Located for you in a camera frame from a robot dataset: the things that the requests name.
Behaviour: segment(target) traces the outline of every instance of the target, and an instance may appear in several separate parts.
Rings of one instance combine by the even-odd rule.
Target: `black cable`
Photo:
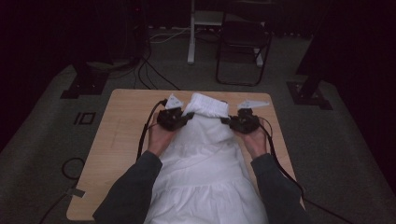
[[[165,106],[167,102],[168,102],[167,99],[164,99],[164,100],[158,102],[158,103],[152,108],[151,112],[149,113],[148,121],[145,123],[145,126],[143,127],[142,135],[140,135],[139,147],[138,147],[138,149],[137,149],[136,160],[138,160],[138,159],[140,158],[140,156],[142,155],[143,143],[145,142],[146,132],[147,132],[148,129],[151,127],[151,126],[149,126],[149,122],[151,121],[152,115],[154,114],[155,110],[157,109],[157,107],[158,107],[159,105]]]
[[[261,124],[260,124],[260,127],[264,130],[265,134],[267,135],[268,143],[270,144],[271,155],[273,155],[273,157],[274,157],[276,166],[279,168],[280,172],[282,172],[282,174],[285,175],[285,177],[286,177],[287,179],[289,179],[291,182],[293,182],[294,185],[296,185],[296,186],[300,189],[300,191],[301,191],[301,198],[302,198],[305,202],[308,202],[308,203],[314,205],[315,207],[317,207],[317,208],[319,208],[319,209],[321,209],[321,210],[327,212],[328,214],[333,215],[333,216],[335,216],[335,217],[338,217],[338,218],[340,218],[341,220],[345,221],[346,223],[353,224],[353,222],[347,220],[346,218],[341,217],[340,215],[335,214],[334,212],[330,211],[329,209],[327,209],[327,208],[325,208],[325,207],[323,207],[323,206],[321,206],[321,205],[319,205],[319,204],[317,204],[317,203],[314,203],[314,202],[312,202],[312,201],[310,201],[310,200],[308,200],[308,199],[305,198],[305,196],[304,196],[304,193],[305,193],[304,188],[303,188],[293,177],[291,177],[285,169],[283,169],[282,165],[280,165],[279,160],[277,159],[277,156],[276,156],[276,152],[275,152],[275,148],[274,148],[274,142],[273,142],[273,139],[272,139],[272,134],[270,135],[270,134],[268,133],[268,131],[265,130],[264,126],[262,126]]]
[[[68,175],[68,174],[66,173],[66,171],[65,171],[65,167],[66,167],[67,163],[69,163],[70,161],[75,161],[75,160],[81,161],[81,162],[82,162],[82,166],[85,165],[85,161],[84,161],[82,158],[77,158],[77,157],[72,158],[72,159],[70,159],[70,160],[68,160],[68,161],[65,161],[64,164],[62,165],[62,174],[64,175],[64,177],[66,177],[67,179],[76,180],[75,183],[70,187],[70,189],[73,189],[73,188],[76,187],[80,175],[78,175],[78,176],[71,176],[71,175]],[[59,203],[64,197],[66,197],[67,195],[68,195],[68,194],[65,192],[58,200],[56,200],[56,202],[52,204],[52,206],[49,208],[49,210],[47,210],[46,214],[44,214],[44,216],[41,218],[41,220],[40,220],[40,222],[38,222],[38,224],[44,223],[44,220],[47,218],[48,214],[52,211],[52,209],[53,209],[56,205],[58,205],[58,203]]]
[[[144,60],[142,62],[142,64],[140,64],[139,70],[137,71],[137,76],[139,77],[140,82],[149,90],[151,90],[151,88],[143,81],[141,75],[140,75],[140,71],[142,70],[143,65],[146,63],[146,60]]]
[[[149,51],[148,51],[147,59],[145,57],[142,57],[143,60],[145,60],[144,63],[145,63],[145,68],[146,68],[146,77],[148,78],[149,83],[151,83],[151,85],[155,88],[155,90],[158,90],[158,88],[154,85],[154,83],[152,83],[151,78],[149,78],[149,70],[148,70],[148,66],[147,66],[147,61],[151,57],[151,47],[148,46],[148,49],[149,49]]]
[[[160,76],[163,80],[165,80],[166,82],[168,82],[169,84],[171,84],[173,87],[175,87],[178,91],[180,91],[180,88],[177,87],[173,82],[169,81],[166,77],[164,77],[163,75],[161,75],[160,72],[157,71],[157,69],[154,68],[154,66],[152,66],[151,63],[149,63],[149,61],[147,61],[145,58],[143,58],[143,61],[145,61],[148,66],[150,66],[152,68],[152,70],[154,70],[155,73],[157,73],[158,76]]]
[[[145,64],[145,68],[146,68],[146,77],[148,78],[149,83],[151,83],[151,86],[153,86],[155,90],[158,90],[158,88],[154,85],[154,83],[152,83],[151,78],[149,77],[149,70],[146,64]]]

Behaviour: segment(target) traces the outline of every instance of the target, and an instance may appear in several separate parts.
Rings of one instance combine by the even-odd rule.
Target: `white cloth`
[[[219,120],[228,105],[195,93],[188,112],[193,119],[160,157],[145,223],[268,223],[233,132]]]

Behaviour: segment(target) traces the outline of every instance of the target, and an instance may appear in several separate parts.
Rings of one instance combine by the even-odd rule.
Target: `person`
[[[98,224],[144,223],[148,213],[154,182],[161,171],[159,157],[168,148],[177,131],[166,131],[156,125],[158,114],[148,131],[148,149],[111,187],[105,199],[93,213]],[[256,131],[240,137],[252,158],[251,166],[269,223],[311,223],[300,204],[300,190],[278,170],[266,148],[265,132]]]

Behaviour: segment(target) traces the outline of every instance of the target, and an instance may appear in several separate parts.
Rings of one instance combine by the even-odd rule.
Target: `dark background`
[[[219,9],[224,1],[197,1]],[[285,35],[312,38],[298,74],[334,84],[395,191],[395,3],[369,0],[282,0]],[[190,1],[2,1],[2,149],[50,81],[80,61],[111,63],[139,56],[142,13],[154,28],[187,27]]]

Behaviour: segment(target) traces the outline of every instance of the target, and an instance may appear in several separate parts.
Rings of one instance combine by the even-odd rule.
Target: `black handheld device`
[[[221,118],[221,123],[227,124],[231,129],[240,133],[252,133],[260,127],[259,117],[253,115],[251,108],[238,110],[237,116]]]
[[[194,113],[187,113],[186,116],[182,116],[183,111],[180,107],[173,109],[161,110],[157,117],[157,123],[168,131],[174,131],[187,124],[189,119],[194,117]]]

